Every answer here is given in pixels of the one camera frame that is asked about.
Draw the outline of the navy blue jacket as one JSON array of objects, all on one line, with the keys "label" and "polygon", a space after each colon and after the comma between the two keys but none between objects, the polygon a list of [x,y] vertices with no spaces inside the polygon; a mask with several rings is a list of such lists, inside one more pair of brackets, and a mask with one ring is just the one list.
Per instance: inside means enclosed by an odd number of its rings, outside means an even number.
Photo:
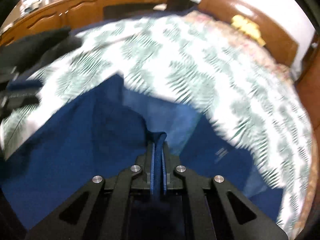
[{"label": "navy blue jacket", "polygon": [[1,163],[1,239],[28,232],[95,176],[112,178],[155,145],[155,195],[135,196],[127,239],[185,239],[182,203],[163,193],[163,146],[199,176],[222,176],[276,223],[283,192],[263,181],[246,148],[183,104],[128,90],[114,75],[58,110]]}]

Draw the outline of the floral blanket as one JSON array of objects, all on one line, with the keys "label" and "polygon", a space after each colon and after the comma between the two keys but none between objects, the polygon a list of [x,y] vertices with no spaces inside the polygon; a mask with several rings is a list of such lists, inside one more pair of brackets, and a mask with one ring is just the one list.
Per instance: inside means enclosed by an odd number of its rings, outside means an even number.
[{"label": "floral blanket", "polygon": [[[242,18],[241,15],[235,15],[232,18],[232,23],[227,24],[196,10],[188,13],[185,18],[189,22],[202,23],[209,29],[217,30],[232,48],[239,49],[260,67],[268,70],[276,76],[280,83],[285,85],[289,91],[294,92],[296,98],[299,98],[291,77],[290,68],[276,62],[276,59],[273,58],[270,52],[259,43],[262,40],[261,38],[255,40],[250,35],[251,32],[258,32],[258,25],[247,20],[249,30],[243,32],[241,28],[236,29],[235,27],[235,21]],[[319,182],[319,156],[314,131],[311,132],[311,146],[310,149],[307,150],[307,155],[311,157],[310,166],[307,168],[309,172],[308,177],[306,182],[300,179],[300,184],[305,191],[302,196],[303,205],[297,219],[293,222],[293,225],[290,226],[289,239],[295,239],[306,227],[308,216],[312,213],[312,202],[316,196],[316,184]]]}]

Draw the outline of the wooden bed headboard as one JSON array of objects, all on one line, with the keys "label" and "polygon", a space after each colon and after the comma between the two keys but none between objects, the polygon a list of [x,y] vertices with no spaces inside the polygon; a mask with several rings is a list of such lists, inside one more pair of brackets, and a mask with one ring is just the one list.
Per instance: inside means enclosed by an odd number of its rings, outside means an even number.
[{"label": "wooden bed headboard", "polygon": [[264,47],[274,59],[290,66],[296,57],[298,43],[276,21],[259,9],[241,0],[201,0],[198,9],[211,14],[215,19],[231,23],[235,15],[241,15],[257,24]]}]

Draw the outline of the black garment on bed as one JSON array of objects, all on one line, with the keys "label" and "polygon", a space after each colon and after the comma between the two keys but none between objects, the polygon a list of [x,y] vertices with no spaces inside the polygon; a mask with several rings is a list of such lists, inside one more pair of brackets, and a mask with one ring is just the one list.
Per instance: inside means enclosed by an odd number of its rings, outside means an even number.
[{"label": "black garment on bed", "polygon": [[49,65],[82,46],[69,27],[44,31],[1,46],[1,74],[17,72],[23,77]]}]

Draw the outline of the yellow plush toy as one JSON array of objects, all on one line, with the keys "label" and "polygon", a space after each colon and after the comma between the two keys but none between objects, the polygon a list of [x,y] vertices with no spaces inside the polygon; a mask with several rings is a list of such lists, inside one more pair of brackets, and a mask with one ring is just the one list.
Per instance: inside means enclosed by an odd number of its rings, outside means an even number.
[{"label": "yellow plush toy", "polygon": [[260,46],[264,46],[266,44],[261,36],[259,25],[250,19],[241,15],[235,15],[231,19],[231,25],[238,31],[241,31],[245,35],[257,41]]}]

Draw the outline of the palm leaf print bedsheet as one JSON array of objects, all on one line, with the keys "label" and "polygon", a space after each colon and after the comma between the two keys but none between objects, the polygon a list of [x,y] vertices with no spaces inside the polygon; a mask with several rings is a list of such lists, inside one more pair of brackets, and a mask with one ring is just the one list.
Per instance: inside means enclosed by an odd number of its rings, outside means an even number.
[{"label": "palm leaf print bedsheet", "polygon": [[249,149],[267,185],[284,190],[276,221],[289,236],[303,205],[312,132],[294,92],[217,30],[185,16],[125,19],[75,35],[79,49],[31,76],[43,82],[40,105],[2,122],[6,157],[60,107],[119,72],[127,88],[191,105],[223,139]]}]

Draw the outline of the long wooden desk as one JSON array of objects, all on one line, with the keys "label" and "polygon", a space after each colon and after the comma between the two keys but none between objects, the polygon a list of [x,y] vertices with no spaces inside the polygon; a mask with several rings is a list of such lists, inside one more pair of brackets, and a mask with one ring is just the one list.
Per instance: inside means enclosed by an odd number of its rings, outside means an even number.
[{"label": "long wooden desk", "polygon": [[103,9],[115,5],[163,4],[167,0],[60,0],[18,20],[1,35],[1,45],[24,36],[69,26],[78,29],[104,19]]}]

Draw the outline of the dark brown chair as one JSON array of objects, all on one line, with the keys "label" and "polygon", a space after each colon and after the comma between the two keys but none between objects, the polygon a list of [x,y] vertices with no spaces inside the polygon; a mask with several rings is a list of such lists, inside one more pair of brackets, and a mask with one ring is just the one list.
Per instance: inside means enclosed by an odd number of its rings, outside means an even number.
[{"label": "dark brown chair", "polygon": [[193,2],[191,0],[167,0],[163,4],[156,5],[153,10],[180,12],[190,9],[192,6]]}]

